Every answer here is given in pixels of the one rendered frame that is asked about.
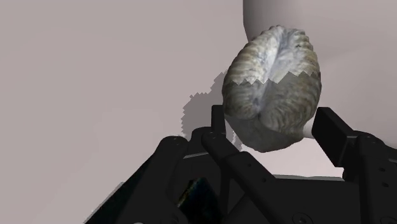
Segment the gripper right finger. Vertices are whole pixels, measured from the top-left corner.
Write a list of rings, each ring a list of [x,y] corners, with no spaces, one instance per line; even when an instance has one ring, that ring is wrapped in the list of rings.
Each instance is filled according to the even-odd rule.
[[[357,182],[362,224],[397,224],[397,151],[352,129],[331,108],[316,111],[312,135],[345,181]]]

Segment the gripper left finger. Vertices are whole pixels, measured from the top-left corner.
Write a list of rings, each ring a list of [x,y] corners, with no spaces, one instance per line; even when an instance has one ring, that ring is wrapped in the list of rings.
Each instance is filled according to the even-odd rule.
[[[227,211],[234,179],[269,224],[292,224],[292,210],[265,191],[275,185],[275,177],[226,139],[220,105],[211,108],[211,126],[195,129],[190,141],[181,136],[163,138],[152,156],[84,224],[193,224],[170,196],[174,173],[189,159],[187,152],[193,146],[202,148],[218,166],[221,211]]]

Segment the grey ribbed seashell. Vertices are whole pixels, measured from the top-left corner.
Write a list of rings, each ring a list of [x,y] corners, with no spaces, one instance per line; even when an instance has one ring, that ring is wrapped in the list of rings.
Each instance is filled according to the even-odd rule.
[[[277,151],[306,137],[321,89],[317,54],[305,31],[272,26],[248,41],[228,68],[223,112],[244,145]]]

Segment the large pale rounded object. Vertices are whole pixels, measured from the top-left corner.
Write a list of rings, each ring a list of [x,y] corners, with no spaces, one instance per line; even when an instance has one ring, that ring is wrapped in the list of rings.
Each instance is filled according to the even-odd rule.
[[[243,0],[247,38],[303,29],[318,55],[322,106],[397,148],[397,0]]]

